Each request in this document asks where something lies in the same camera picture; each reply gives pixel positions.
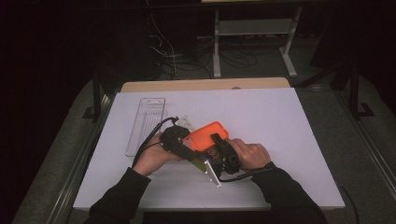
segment black sleeve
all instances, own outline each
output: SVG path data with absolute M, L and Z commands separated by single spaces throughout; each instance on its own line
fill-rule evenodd
M 327 223 L 325 216 L 301 185 L 273 162 L 265 171 L 253 175 L 252 181 L 262 190 L 277 223 Z
M 150 179 L 128 168 L 120 182 L 90 209 L 86 224 L 129 224 Z

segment table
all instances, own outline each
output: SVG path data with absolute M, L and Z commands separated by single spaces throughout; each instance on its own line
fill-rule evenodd
M 75 208 L 89 209 L 131 166 L 134 157 L 126 157 L 125 150 L 139 99 L 143 97 L 166 98 L 169 117 L 188 114 L 196 127 L 217 120 L 231 138 L 262 143 L 273 161 L 299 181 L 322 209 L 345 206 L 295 90 L 289 88 L 287 80 L 236 78 L 126 83 L 108 115 Z M 224 183 L 218 189 L 209 182 L 207 175 L 187 161 L 166 163 L 150 178 L 152 181 L 139 205 L 146 211 L 262 210 L 270 207 L 264 202 L 260 189 L 248 179 Z

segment clear plastic tray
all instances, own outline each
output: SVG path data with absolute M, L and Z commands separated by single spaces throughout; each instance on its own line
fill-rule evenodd
M 128 157 L 134 156 L 151 131 L 166 116 L 165 98 L 141 99 L 125 155 Z

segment orange object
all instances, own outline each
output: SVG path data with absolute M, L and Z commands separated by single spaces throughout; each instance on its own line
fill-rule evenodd
M 228 132 L 218 121 L 214 121 L 190 133 L 183 139 L 183 143 L 191 150 L 205 151 L 215 145 L 215 142 L 210 137 L 213 133 L 218 133 L 222 139 L 228 138 Z

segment black cable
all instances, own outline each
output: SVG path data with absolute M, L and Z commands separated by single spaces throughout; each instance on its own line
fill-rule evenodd
M 167 118 L 158 123 L 154 129 L 151 131 L 151 133 L 148 135 L 148 137 L 145 139 L 145 141 L 140 145 L 139 149 L 136 152 L 136 155 L 134 156 L 134 162 L 132 163 L 132 168 L 136 165 L 137 161 L 139 161 L 140 156 L 142 155 L 143 151 L 146 149 L 146 145 L 148 144 L 149 140 L 157 133 L 161 127 L 165 124 L 166 121 L 172 120 L 172 123 L 175 124 L 176 121 L 178 121 L 178 117 L 175 118 Z
M 358 207 L 356 206 L 355 202 L 353 202 L 352 197 L 348 193 L 347 189 L 343 185 L 339 185 L 339 187 L 340 187 L 340 189 L 342 189 L 344 191 L 344 193 L 348 197 L 350 203 L 352 204 L 353 211 L 355 213 L 356 224 L 360 224 L 361 223 L 361 219 L 359 218 Z
M 271 171 L 271 170 L 273 170 L 273 169 L 272 168 L 258 168 L 258 169 L 254 169 L 254 170 L 252 170 L 250 172 L 247 172 L 245 174 L 239 175 L 239 176 L 237 176 L 235 178 L 225 179 L 225 180 L 219 178 L 219 182 L 223 182 L 223 183 L 234 182 L 234 181 L 237 181 L 237 180 L 248 178 L 250 176 L 253 176 L 253 175 L 261 173 L 261 172 L 266 172 L 266 171 Z
M 161 142 L 158 142 L 158 143 L 151 144 L 151 145 L 149 145 L 149 146 L 146 146 L 146 147 L 145 147 L 145 149 L 148 149 L 149 147 L 152 147 L 152 146 L 158 145 L 158 144 L 160 144 L 160 143 L 161 143 Z

